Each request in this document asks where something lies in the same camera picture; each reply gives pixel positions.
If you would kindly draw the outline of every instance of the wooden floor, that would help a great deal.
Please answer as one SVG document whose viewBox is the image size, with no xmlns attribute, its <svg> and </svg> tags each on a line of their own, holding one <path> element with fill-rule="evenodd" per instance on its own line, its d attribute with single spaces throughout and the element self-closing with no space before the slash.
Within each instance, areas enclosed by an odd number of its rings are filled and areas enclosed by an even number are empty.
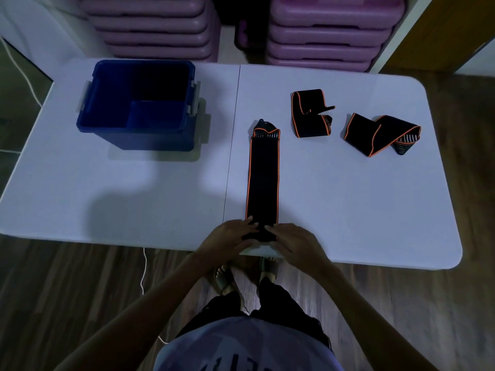
<svg viewBox="0 0 495 371">
<path fill-rule="evenodd" d="M 464 248 L 448 271 L 340 265 L 352 284 L 441 370 L 495 364 L 495 79 L 409 74 L 427 89 Z M 421 124 L 421 120 L 409 120 Z M 0 239 L 0 370 L 51 370 L 141 293 L 138 248 Z M 146 288 L 186 255 L 146 251 Z M 245 258 L 240 263 L 252 264 Z M 254 285 L 234 271 L 250 311 Z M 369 370 L 349 327 L 326 293 L 283 265 L 278 278 L 317 317 L 346 370 Z M 206 279 L 189 293 L 162 336 L 172 339 L 215 295 Z M 152 370 L 161 348 L 140 367 Z"/>
</svg>

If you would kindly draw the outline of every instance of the white cable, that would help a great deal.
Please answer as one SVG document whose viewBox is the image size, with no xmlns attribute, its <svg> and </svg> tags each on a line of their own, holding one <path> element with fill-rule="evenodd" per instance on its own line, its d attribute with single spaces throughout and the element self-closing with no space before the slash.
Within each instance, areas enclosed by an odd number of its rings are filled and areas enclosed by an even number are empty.
<svg viewBox="0 0 495 371">
<path fill-rule="evenodd" d="M 7 51 L 7 55 L 9 56 L 10 58 L 10 61 L 12 61 L 12 63 L 15 65 L 15 67 L 17 68 L 17 70 L 22 74 L 22 76 L 24 77 L 24 79 L 26 80 L 26 82 L 28 83 L 28 86 L 29 86 L 29 90 L 31 90 L 31 94 L 33 95 L 33 98 L 34 100 L 38 103 L 38 105 L 40 106 L 40 108 L 43 107 L 43 105 L 41 105 L 41 102 L 40 100 L 38 100 L 38 97 L 36 96 L 36 93 L 34 92 L 34 88 L 33 86 L 31 85 L 31 82 L 29 81 L 29 78 L 27 77 L 27 75 L 22 71 L 22 69 L 20 68 L 20 66 L 17 64 L 17 62 L 14 60 L 14 58 L 12 57 L 12 54 L 10 53 L 10 49 L 9 49 L 9 46 L 7 45 L 7 43 L 5 42 L 5 40 L 3 39 L 3 37 L 0 36 L 0 40 L 2 41 L 2 44 L 3 46 L 5 47 L 5 50 Z"/>
<path fill-rule="evenodd" d="M 145 279 L 145 275 L 146 275 L 146 267 L 148 265 L 148 258 L 146 257 L 146 249 L 143 247 L 143 255 L 145 256 L 145 270 L 143 272 L 143 277 L 141 277 L 141 282 L 139 283 L 139 285 L 141 286 L 141 292 L 142 294 L 141 295 L 144 295 L 145 294 L 145 289 L 143 287 L 143 280 Z M 158 336 L 158 339 L 163 342 L 164 345 L 167 345 L 168 342 L 165 342 L 161 339 L 160 336 Z"/>
</svg>

